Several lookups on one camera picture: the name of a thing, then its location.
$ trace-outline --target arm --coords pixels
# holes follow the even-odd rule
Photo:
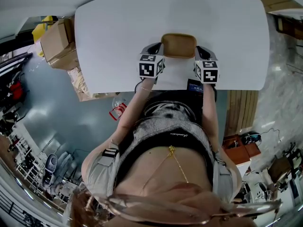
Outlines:
[[[81,168],[83,179],[85,179],[87,168],[91,160],[96,155],[99,155],[106,148],[108,148],[111,141],[113,141],[117,145],[120,144],[131,129],[131,127],[134,125],[134,123],[139,119],[154,82],[155,79],[145,79],[142,82],[141,87],[138,88],[138,91],[132,98],[123,115],[121,116],[116,131],[104,143],[102,143],[92,152],[90,152],[89,155],[85,158]]]
[[[219,152],[221,159],[226,163],[226,166],[233,170],[237,175],[237,189],[240,190],[242,185],[241,174],[232,160],[226,155],[221,145],[219,144],[219,127],[214,100],[214,90],[209,84],[203,84],[203,115],[202,127],[208,136],[214,152]]]

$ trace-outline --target brown tray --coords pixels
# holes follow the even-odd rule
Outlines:
[[[161,38],[164,56],[189,59],[195,56],[196,38],[185,34],[165,34]]]

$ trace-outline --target metal railing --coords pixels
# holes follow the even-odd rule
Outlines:
[[[12,216],[16,221],[27,227],[49,227],[31,216],[25,210],[21,209],[12,200],[10,200],[2,191],[0,191],[0,208]]]

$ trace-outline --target wooden pallet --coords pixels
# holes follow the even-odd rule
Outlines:
[[[252,126],[257,102],[258,91],[228,91],[224,136],[238,134],[241,129]]]

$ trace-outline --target gold chain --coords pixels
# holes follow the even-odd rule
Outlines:
[[[147,184],[147,183],[151,180],[151,178],[155,175],[155,173],[156,173],[157,170],[160,168],[160,166],[163,164],[163,162],[164,162],[167,158],[169,158],[169,157],[171,157],[171,156],[173,156],[174,159],[176,160],[176,162],[177,162],[177,164],[178,164],[178,166],[179,166],[179,168],[180,168],[180,170],[181,170],[181,173],[182,173],[183,176],[184,176],[184,179],[185,179],[186,183],[188,183],[187,177],[185,176],[185,173],[184,173],[184,171],[183,171],[183,169],[182,169],[182,167],[181,167],[181,165],[180,165],[178,159],[176,158],[176,156],[175,156],[175,154],[174,154],[174,151],[175,151],[175,150],[176,150],[176,148],[175,148],[174,146],[170,146],[170,147],[169,147],[169,151],[170,151],[169,154],[167,154],[167,156],[161,161],[161,163],[159,164],[159,166],[157,167],[157,169],[153,172],[153,174],[150,176],[150,178],[147,179],[147,181],[146,181],[145,184],[143,185],[143,187],[142,187],[141,192],[140,192],[139,195],[141,195],[141,193],[142,193],[142,191],[144,190],[146,184]]]

